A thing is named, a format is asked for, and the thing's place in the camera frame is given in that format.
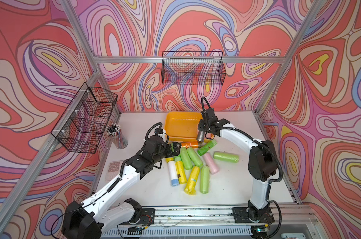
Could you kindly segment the grey trash bag roll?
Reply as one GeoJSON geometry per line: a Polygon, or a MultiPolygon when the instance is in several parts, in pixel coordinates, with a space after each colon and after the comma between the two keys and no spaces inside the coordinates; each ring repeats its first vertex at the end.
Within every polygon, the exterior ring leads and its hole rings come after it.
{"type": "Polygon", "coordinates": [[[204,142],[205,132],[203,130],[198,130],[196,140],[198,142],[204,142]]]}

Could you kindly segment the orange plastic storage box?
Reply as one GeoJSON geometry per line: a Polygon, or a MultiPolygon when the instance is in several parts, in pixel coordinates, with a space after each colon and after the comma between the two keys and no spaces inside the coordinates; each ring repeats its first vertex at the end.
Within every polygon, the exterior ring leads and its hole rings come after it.
{"type": "Polygon", "coordinates": [[[170,141],[196,141],[201,113],[169,112],[166,116],[165,131],[170,141]]]}

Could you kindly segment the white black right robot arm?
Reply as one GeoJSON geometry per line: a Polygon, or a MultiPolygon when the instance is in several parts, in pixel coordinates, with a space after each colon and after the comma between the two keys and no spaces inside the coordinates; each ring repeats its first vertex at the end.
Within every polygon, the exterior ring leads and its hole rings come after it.
{"type": "Polygon", "coordinates": [[[247,214],[252,222],[263,219],[269,209],[271,185],[283,179],[283,170],[274,144],[253,138],[236,128],[226,119],[218,119],[213,108],[201,111],[202,119],[198,129],[229,140],[244,151],[248,151],[248,171],[253,177],[252,195],[248,202],[247,214]]]}

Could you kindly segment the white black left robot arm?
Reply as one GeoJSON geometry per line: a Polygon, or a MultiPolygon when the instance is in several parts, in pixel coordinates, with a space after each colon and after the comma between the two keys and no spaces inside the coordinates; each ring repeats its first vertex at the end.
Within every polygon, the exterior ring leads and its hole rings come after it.
{"type": "Polygon", "coordinates": [[[153,220],[142,212],[142,206],[132,198],[118,207],[113,204],[130,187],[161,163],[164,158],[178,156],[181,144],[169,143],[162,136],[145,139],[142,148],[122,162],[119,174],[103,188],[81,203],[70,203],[63,215],[62,234],[67,239],[98,239],[106,231],[122,223],[138,224],[145,229],[153,220]]]}

